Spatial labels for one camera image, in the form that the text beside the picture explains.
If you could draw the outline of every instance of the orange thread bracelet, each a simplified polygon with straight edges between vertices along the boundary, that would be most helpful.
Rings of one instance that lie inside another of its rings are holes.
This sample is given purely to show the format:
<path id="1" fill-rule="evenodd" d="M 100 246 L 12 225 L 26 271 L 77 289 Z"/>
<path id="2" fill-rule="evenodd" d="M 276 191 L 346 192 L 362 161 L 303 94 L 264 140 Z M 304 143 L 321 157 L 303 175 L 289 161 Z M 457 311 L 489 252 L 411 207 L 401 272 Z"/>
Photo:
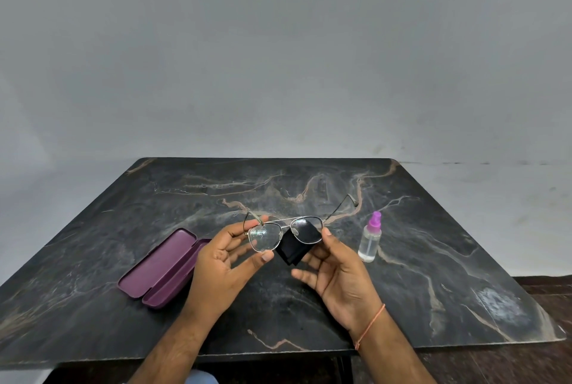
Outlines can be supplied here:
<path id="1" fill-rule="evenodd" d="M 374 324 L 374 321 L 377 319 L 377 317 L 382 314 L 384 308 L 386 308 L 385 303 L 382 304 L 382 308 L 379 309 L 379 312 L 377 312 L 375 314 L 374 318 L 369 322 L 369 325 L 367 326 L 366 330 L 361 334 L 361 337 L 357 340 L 356 344 L 354 345 L 354 348 L 356 349 L 356 351 L 359 350 L 359 344 L 361 343 L 361 340 L 366 335 L 369 328 Z"/>

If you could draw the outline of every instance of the black marble tabletop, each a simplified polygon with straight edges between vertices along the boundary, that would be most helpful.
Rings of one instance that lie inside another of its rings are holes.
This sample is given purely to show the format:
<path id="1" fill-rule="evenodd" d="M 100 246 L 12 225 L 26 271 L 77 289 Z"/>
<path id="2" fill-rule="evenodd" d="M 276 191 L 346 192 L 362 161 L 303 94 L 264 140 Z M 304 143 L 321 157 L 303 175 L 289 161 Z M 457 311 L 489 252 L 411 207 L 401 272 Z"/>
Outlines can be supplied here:
<path id="1" fill-rule="evenodd" d="M 383 213 L 375 287 L 414 347 L 549 342 L 562 329 L 400 166 L 389 159 L 145 158 L 118 178 L 0 287 L 0 366 L 143 358 L 175 319 L 185 291 L 152 311 L 118 279 L 184 227 L 211 237 L 244 208 L 324 216 L 357 250 Z M 278 257 L 212 329 L 199 360 L 275 352 L 350 353 L 347 333 Z"/>

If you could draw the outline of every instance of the wooden floor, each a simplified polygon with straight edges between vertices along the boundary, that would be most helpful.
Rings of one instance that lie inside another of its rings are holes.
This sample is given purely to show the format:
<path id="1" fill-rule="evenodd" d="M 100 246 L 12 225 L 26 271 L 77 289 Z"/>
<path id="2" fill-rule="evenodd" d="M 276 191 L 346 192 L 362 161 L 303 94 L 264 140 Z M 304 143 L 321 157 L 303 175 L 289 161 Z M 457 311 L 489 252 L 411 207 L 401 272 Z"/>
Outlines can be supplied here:
<path id="1" fill-rule="evenodd" d="M 572 276 L 523 277 L 517 281 L 572 335 Z M 480 348 L 431 349 L 419 355 L 437 382 L 447 384 L 570 384 L 572 339 L 557 343 Z M 126 382 L 139 363 L 97 363 L 58 368 L 47 384 Z M 338 384 L 338 366 L 329 358 L 218 363 L 201 366 L 220 384 Z M 359 357 L 352 359 L 355 384 L 372 382 Z"/>

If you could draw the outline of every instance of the clear plastic bottle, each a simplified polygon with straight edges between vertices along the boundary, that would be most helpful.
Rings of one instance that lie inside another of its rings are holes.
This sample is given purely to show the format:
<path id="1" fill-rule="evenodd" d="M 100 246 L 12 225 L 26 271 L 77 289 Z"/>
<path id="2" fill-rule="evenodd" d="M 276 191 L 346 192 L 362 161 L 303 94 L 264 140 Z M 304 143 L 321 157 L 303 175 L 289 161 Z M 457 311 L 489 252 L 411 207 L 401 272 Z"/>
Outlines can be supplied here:
<path id="1" fill-rule="evenodd" d="M 357 255 L 363 262 L 372 262 L 377 253 L 377 245 L 382 237 L 382 213 L 375 211 L 367 225 L 363 228 L 363 234 L 359 243 Z"/>

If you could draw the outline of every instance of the blue jeans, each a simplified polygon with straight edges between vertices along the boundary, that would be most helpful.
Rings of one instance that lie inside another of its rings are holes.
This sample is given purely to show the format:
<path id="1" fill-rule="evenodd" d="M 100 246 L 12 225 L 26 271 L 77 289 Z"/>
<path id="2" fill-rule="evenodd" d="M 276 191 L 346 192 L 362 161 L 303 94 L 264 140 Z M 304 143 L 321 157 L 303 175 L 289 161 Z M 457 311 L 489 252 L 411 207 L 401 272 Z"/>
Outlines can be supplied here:
<path id="1" fill-rule="evenodd" d="M 211 374 L 193 369 L 190 371 L 189 378 L 185 380 L 185 384 L 218 384 L 218 381 Z"/>

